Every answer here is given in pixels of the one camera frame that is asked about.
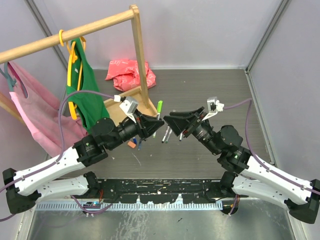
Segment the white pen black tip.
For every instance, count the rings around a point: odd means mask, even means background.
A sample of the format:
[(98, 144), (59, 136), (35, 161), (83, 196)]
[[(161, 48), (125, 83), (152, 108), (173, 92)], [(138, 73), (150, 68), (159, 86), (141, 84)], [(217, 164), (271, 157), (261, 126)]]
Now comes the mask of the white pen black tip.
[(168, 133), (169, 133), (169, 130), (170, 130), (170, 127), (167, 126), (166, 131), (165, 131), (165, 133), (164, 133), (164, 136), (163, 136), (163, 138), (162, 138), (162, 140), (161, 140), (161, 143), (164, 143), (164, 142), (165, 142), (166, 137), (167, 137), (167, 135), (168, 135)]

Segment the light green pen cap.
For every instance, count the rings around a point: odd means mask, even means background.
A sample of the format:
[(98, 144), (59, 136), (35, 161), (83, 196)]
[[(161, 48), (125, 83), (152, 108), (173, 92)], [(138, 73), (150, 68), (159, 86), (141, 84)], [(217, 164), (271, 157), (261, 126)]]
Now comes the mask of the light green pen cap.
[(163, 101), (159, 100), (157, 103), (157, 113), (160, 114), (162, 112)]

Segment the long white green pen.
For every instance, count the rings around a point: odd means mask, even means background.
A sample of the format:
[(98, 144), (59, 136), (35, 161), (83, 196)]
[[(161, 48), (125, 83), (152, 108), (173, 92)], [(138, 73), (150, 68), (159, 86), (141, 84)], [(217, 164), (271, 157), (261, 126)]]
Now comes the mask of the long white green pen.
[(171, 134), (172, 134), (172, 129), (169, 127), (168, 128), (168, 133), (167, 133), (166, 138), (165, 138), (165, 143), (168, 143)]

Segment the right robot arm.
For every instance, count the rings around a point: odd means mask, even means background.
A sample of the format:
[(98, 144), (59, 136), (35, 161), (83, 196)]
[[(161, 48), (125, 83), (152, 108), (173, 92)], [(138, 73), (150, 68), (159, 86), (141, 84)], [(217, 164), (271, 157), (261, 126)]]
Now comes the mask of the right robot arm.
[(293, 176), (258, 157), (250, 147), (242, 146), (243, 138), (232, 125), (213, 130), (209, 118), (225, 109), (212, 103), (209, 112), (203, 107), (189, 112), (171, 112), (164, 117), (174, 134), (192, 135), (226, 170), (219, 184), (225, 197), (250, 196), (282, 207), (295, 219), (314, 224), (320, 208), (320, 181)]

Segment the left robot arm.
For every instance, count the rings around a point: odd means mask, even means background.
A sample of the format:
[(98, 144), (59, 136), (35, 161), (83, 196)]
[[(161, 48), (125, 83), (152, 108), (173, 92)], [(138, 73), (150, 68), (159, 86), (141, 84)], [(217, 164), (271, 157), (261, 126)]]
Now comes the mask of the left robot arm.
[(135, 119), (126, 117), (119, 125), (110, 118), (102, 118), (91, 133), (53, 157), (31, 168), (16, 171), (8, 168), (2, 177), (6, 201), (12, 215), (23, 213), (44, 200), (67, 195), (95, 198), (100, 193), (96, 175), (90, 171), (70, 180), (60, 177), (89, 167), (108, 157), (111, 151), (135, 136), (141, 140), (151, 137), (164, 125), (162, 119), (135, 111)]

